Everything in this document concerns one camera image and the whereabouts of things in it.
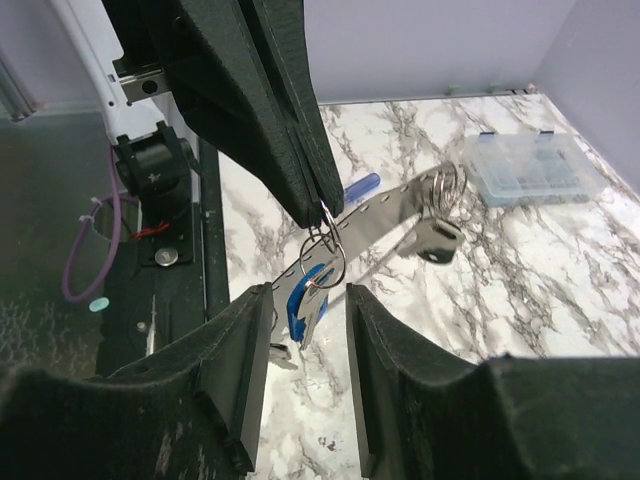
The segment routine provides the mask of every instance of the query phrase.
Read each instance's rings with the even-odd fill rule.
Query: red wire
[[[132,233],[129,239],[131,240],[140,240],[143,237],[148,237],[150,235],[156,235],[160,232],[164,232],[167,228],[169,228],[169,224],[164,220],[160,222],[160,224],[155,228],[144,228],[139,232]]]

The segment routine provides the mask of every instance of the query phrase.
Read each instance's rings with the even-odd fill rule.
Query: metal screw
[[[156,252],[155,260],[161,267],[170,267],[178,261],[178,251],[175,248],[161,248]]]

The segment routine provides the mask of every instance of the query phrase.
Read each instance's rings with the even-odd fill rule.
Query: tabletop
[[[340,176],[381,177],[394,188],[458,158],[482,131],[576,133],[543,95],[321,107]],[[385,237],[351,262],[399,320],[448,351],[480,362],[516,356],[640,353],[640,200],[581,138],[608,186],[584,204],[489,209],[471,188],[453,212],[466,241],[450,265],[378,260]],[[221,158],[231,298],[273,281],[305,239],[266,188]],[[270,365],[257,479],[360,478],[340,287],[295,369]]]

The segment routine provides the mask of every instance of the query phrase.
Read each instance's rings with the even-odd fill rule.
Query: blue tag
[[[301,342],[304,338],[304,331],[306,329],[306,323],[304,323],[304,319],[298,318],[298,310],[300,309],[300,304],[302,303],[302,297],[304,296],[304,286],[309,281],[309,279],[313,278],[320,270],[324,268],[324,263],[320,263],[310,269],[307,274],[302,277],[302,279],[298,282],[298,284],[291,291],[291,295],[289,296],[289,300],[287,300],[287,319],[289,321],[289,336],[291,340],[294,342]],[[320,311],[318,312],[318,320],[322,318],[322,316],[329,308],[329,298],[325,298],[324,302],[322,302],[322,306],[320,307]]]

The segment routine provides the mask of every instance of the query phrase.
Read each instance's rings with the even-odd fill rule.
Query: plastic storage container
[[[606,185],[568,134],[482,133],[466,139],[462,160],[489,207],[586,202]]]

